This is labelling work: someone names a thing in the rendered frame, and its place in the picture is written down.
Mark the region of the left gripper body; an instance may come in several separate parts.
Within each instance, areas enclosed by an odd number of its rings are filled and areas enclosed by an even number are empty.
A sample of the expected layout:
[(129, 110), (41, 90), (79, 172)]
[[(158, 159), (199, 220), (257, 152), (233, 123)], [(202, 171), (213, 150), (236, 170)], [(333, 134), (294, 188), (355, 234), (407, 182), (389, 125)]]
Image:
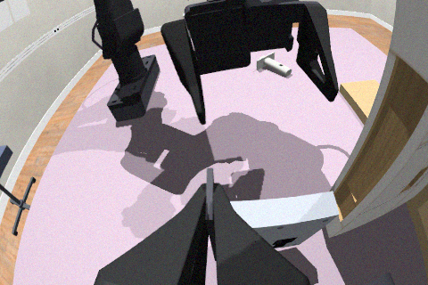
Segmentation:
[(281, 48), (290, 52), (293, 23), (299, 23), (296, 40), (300, 40), (304, 4), (320, 3), (208, 0), (189, 4), (185, 8), (185, 23), (200, 75), (248, 67), (252, 52)]

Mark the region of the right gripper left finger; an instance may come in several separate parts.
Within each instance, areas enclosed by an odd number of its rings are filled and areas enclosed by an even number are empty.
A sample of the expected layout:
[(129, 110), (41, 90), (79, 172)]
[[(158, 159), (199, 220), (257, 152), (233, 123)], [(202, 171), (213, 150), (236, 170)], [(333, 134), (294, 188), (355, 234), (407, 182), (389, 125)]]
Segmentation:
[(203, 183), (178, 214), (100, 269), (94, 285), (205, 285), (205, 215)]

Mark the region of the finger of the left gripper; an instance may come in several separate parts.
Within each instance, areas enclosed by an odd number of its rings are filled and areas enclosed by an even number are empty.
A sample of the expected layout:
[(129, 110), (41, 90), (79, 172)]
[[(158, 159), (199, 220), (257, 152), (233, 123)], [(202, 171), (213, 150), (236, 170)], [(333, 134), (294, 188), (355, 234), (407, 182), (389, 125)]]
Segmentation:
[(202, 125), (206, 125), (202, 80), (185, 20), (175, 20), (165, 23), (161, 26), (160, 32), (179, 80), (191, 95), (197, 117)]
[[(318, 55), (325, 74), (317, 60)], [(321, 4), (304, 4), (296, 62), (324, 97), (333, 102), (339, 86), (331, 51), (327, 11)]]

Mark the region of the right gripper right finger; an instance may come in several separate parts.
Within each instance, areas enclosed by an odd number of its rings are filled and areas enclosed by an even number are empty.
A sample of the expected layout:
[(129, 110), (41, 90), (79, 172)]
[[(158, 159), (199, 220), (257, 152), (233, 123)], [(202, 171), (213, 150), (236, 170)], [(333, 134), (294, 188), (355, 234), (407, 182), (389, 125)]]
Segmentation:
[(310, 285), (235, 212), (220, 183), (214, 183), (213, 213), (218, 285)]

